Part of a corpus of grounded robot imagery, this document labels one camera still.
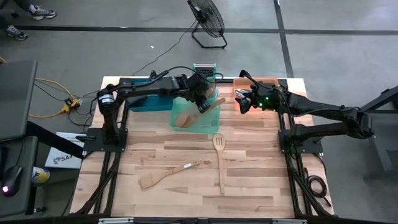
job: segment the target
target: floor fan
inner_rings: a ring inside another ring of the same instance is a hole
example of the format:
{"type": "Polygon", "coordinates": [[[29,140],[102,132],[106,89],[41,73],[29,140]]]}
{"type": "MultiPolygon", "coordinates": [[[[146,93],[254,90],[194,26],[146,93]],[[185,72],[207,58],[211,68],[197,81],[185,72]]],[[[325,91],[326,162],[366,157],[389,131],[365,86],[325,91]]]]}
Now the floor fan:
{"type": "Polygon", "coordinates": [[[193,15],[197,19],[197,24],[192,31],[192,38],[198,42],[201,48],[204,49],[224,49],[227,46],[227,42],[224,37],[224,22],[223,18],[218,12],[217,7],[211,0],[188,0],[188,4],[193,12],[193,15]],[[195,37],[195,32],[198,30],[198,26],[201,25],[202,28],[214,38],[222,37],[224,40],[224,45],[222,46],[204,46],[195,37]]]}

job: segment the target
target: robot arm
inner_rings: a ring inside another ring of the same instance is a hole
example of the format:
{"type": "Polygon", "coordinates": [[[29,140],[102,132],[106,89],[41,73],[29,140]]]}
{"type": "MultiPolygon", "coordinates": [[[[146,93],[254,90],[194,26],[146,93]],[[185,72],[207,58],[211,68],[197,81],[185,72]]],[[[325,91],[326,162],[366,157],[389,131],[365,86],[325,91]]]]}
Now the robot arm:
{"type": "Polygon", "coordinates": [[[168,70],[158,75],[155,80],[144,84],[120,83],[118,85],[109,84],[97,93],[99,111],[104,116],[102,127],[104,144],[118,144],[119,129],[115,122],[116,111],[124,100],[133,96],[162,95],[185,98],[187,101],[194,102],[198,110],[204,113],[210,104],[204,96],[208,84],[205,78],[194,73],[187,78],[186,75],[178,77],[164,77],[168,70]]]}
{"type": "Polygon", "coordinates": [[[327,119],[341,121],[335,124],[324,124],[317,126],[304,126],[295,124],[292,126],[289,141],[300,145],[304,140],[311,137],[323,137],[347,134],[352,138],[366,139],[373,135],[372,119],[367,113],[358,107],[345,107],[328,105],[310,101],[304,96],[280,91],[277,86],[257,82],[242,70],[242,77],[248,77],[254,83],[251,85],[252,92],[244,93],[244,98],[236,98],[241,113],[247,113],[251,107],[264,110],[274,110],[287,113],[293,117],[311,114],[327,119]]]}

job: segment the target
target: person's foot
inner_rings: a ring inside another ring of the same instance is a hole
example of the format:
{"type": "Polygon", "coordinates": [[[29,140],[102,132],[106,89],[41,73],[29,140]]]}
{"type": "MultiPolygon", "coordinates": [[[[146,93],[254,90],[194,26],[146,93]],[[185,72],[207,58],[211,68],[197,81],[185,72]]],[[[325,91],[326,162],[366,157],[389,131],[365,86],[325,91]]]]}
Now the person's foot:
{"type": "Polygon", "coordinates": [[[22,31],[15,28],[14,26],[8,26],[5,31],[8,36],[13,37],[16,40],[26,40],[28,38],[27,34],[24,34],[22,31]]]}
{"type": "Polygon", "coordinates": [[[29,12],[35,20],[41,20],[43,18],[51,19],[57,16],[55,11],[42,9],[39,6],[30,7],[29,12]]]}

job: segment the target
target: wooden tabletop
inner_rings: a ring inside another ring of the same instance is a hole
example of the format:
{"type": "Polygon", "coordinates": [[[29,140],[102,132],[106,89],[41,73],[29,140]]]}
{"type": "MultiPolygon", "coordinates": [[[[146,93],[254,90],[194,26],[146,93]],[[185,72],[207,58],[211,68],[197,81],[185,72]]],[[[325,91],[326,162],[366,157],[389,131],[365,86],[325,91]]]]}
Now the wooden tabletop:
{"type": "MultiPolygon", "coordinates": [[[[119,79],[104,77],[102,88],[109,83],[119,83],[119,79]]],[[[288,78],[287,82],[289,91],[307,95],[303,79],[288,78]]],[[[225,194],[220,194],[213,135],[172,130],[171,111],[130,111],[127,119],[129,136],[119,166],[112,216],[294,217],[285,157],[280,153],[277,140],[280,129],[277,113],[250,111],[241,114],[235,110],[232,84],[219,84],[218,89],[219,97],[226,98],[226,103],[221,105],[219,130],[226,139],[223,156],[225,194]],[[149,189],[140,188],[141,176],[192,160],[201,160],[201,164],[170,175],[149,189]]],[[[295,122],[313,125],[309,115],[296,118],[295,122]]],[[[100,128],[102,124],[103,118],[97,108],[93,126],[100,128]]],[[[94,152],[82,162],[71,212],[81,208],[97,187],[103,157],[103,152],[94,152]]],[[[320,176],[327,184],[318,158],[303,154],[303,164],[310,175],[320,176]]],[[[300,208],[304,211],[301,190],[297,192],[300,208]]],[[[322,199],[319,202],[333,213],[322,199]]]]}

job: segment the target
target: concrete floor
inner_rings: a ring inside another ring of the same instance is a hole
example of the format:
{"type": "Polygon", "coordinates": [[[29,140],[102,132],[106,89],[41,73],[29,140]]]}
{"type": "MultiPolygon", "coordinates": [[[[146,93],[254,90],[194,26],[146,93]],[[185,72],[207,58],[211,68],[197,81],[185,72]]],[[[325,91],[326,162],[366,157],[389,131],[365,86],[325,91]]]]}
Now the concrete floor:
{"type": "MultiPolygon", "coordinates": [[[[398,30],[396,1],[279,2],[286,29],[398,30]]],[[[215,0],[215,3],[227,28],[278,28],[272,0],[215,0]]],[[[189,27],[194,21],[185,0],[38,0],[37,4],[57,10],[58,17],[32,21],[22,16],[14,23],[178,28],[189,27]]],[[[30,37],[25,42],[0,35],[0,56],[8,61],[38,60],[38,77],[56,80],[76,95],[96,90],[105,75],[132,74],[176,43],[182,34],[26,32],[30,37]]],[[[198,36],[207,44],[220,41],[206,34],[198,36]]],[[[148,75],[151,70],[161,72],[175,65],[217,63],[219,72],[229,77],[238,76],[241,69],[255,77],[287,76],[279,34],[227,33],[226,38],[229,45],[224,50],[204,50],[187,34],[171,52],[144,69],[140,75],[148,75]]],[[[386,88],[398,84],[396,35],[287,35],[287,46],[294,77],[304,78],[311,100],[361,106],[386,88]]],[[[55,96],[62,95],[46,86],[45,89],[55,96]]],[[[82,111],[88,109],[86,102],[82,111]]],[[[51,114],[60,106],[60,102],[35,89],[30,112],[51,114]]],[[[85,120],[81,116],[74,118],[79,122],[85,120]]],[[[34,121],[54,132],[82,131],[81,127],[72,125],[66,116],[34,121]]],[[[314,121],[315,124],[328,122],[321,118],[314,118],[314,121]]],[[[368,141],[337,136],[324,138],[322,144],[336,214],[345,218],[397,222],[398,181],[364,183],[362,179],[379,166],[377,155],[368,141]]],[[[46,150],[43,148],[40,152],[42,161],[47,156],[46,150]]],[[[42,215],[60,215],[73,186],[74,181],[69,181],[41,189],[37,204],[49,208],[42,215]]]]}

